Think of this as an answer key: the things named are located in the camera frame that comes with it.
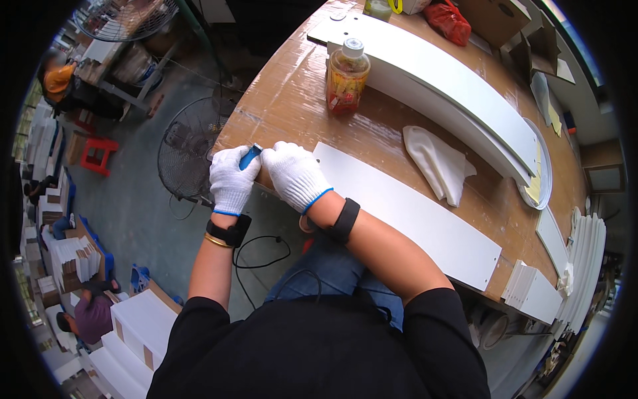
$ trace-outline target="white work glove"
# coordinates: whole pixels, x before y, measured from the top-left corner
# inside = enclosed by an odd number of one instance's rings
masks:
[[[250,197],[253,183],[262,167],[262,160],[256,156],[248,167],[239,170],[239,161],[248,154],[249,146],[224,149],[212,157],[211,194],[215,197],[215,213],[241,215]]]
[[[281,199],[302,215],[332,190],[313,154],[295,143],[276,142],[262,152],[262,161]]]

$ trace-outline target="black wristband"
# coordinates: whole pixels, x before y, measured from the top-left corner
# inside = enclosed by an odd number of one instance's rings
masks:
[[[346,198],[346,204],[343,206],[341,213],[339,213],[337,221],[334,222],[334,226],[326,230],[328,236],[339,244],[347,244],[350,238],[350,231],[352,231],[355,220],[357,220],[359,215],[359,209],[361,209],[361,206],[358,203]]]
[[[222,229],[209,219],[208,224],[206,225],[206,232],[212,237],[224,240],[226,244],[230,246],[239,248],[241,243],[244,241],[244,237],[246,237],[246,232],[248,231],[248,227],[250,227],[250,222],[250,216],[240,215],[234,226]]]

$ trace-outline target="electric fan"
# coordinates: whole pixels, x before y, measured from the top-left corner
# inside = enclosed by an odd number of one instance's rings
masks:
[[[73,21],[91,38],[133,41],[159,31],[179,10],[173,0],[88,0]]]
[[[210,205],[210,153],[234,108],[225,98],[205,97],[185,106],[168,124],[159,146],[158,172],[177,200]]]

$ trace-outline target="bottle cap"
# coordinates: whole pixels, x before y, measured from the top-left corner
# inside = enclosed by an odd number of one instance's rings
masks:
[[[363,55],[363,42],[355,38],[346,39],[341,51],[348,58],[359,58]]]

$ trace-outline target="power cord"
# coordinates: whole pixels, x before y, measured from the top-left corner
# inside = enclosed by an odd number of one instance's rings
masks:
[[[191,210],[186,214],[186,216],[184,216],[183,218],[178,218],[177,216],[175,216],[175,213],[173,213],[173,208],[170,206],[170,202],[173,199],[173,197],[175,197],[175,195],[173,193],[170,194],[170,197],[168,198],[168,210],[170,211],[170,214],[173,215],[173,217],[177,220],[185,220],[187,217],[191,216],[191,213],[193,213],[193,210],[195,209],[195,206],[197,206],[197,203],[193,203],[193,207],[191,208]]]
[[[237,264],[237,261],[239,260],[239,255],[241,254],[242,250],[244,249],[244,247],[250,243],[252,243],[253,241],[257,240],[257,239],[262,239],[262,238],[274,238],[275,242],[278,243],[284,243],[286,245],[286,248],[288,249],[288,253],[282,257],[279,257],[271,262],[262,264],[262,265],[257,265],[257,266],[240,266]],[[246,291],[246,288],[244,287],[244,284],[242,283],[241,279],[239,278],[239,269],[261,269],[262,267],[267,267],[270,266],[271,264],[277,263],[280,260],[284,260],[287,257],[290,256],[290,245],[288,245],[288,243],[286,242],[286,240],[284,240],[283,238],[281,238],[280,236],[258,236],[255,237],[253,239],[250,239],[248,241],[246,241],[241,247],[239,247],[239,249],[237,250],[237,255],[235,254],[235,248],[233,248],[233,255],[232,255],[232,262],[233,262],[233,266],[235,266],[235,276],[237,277],[237,281],[239,282],[239,285],[241,286],[241,289],[244,291],[244,294],[246,295],[246,298],[248,298],[248,301],[250,302],[250,305],[253,307],[253,310],[256,310],[257,307],[255,306],[253,300],[250,298],[250,295],[248,295],[248,291]],[[275,299],[277,299],[279,297],[279,294],[281,293],[281,290],[283,289],[283,287],[286,286],[286,284],[295,276],[297,276],[300,273],[303,272],[307,272],[310,273],[314,278],[316,278],[317,280],[317,284],[318,284],[318,293],[317,293],[317,299],[315,302],[319,302],[319,298],[321,297],[321,280],[319,279],[319,276],[312,270],[310,269],[302,269],[299,270],[297,272],[295,272],[292,276],[289,276],[281,285],[281,287],[279,288],[279,290],[277,291],[277,294],[275,295]]]

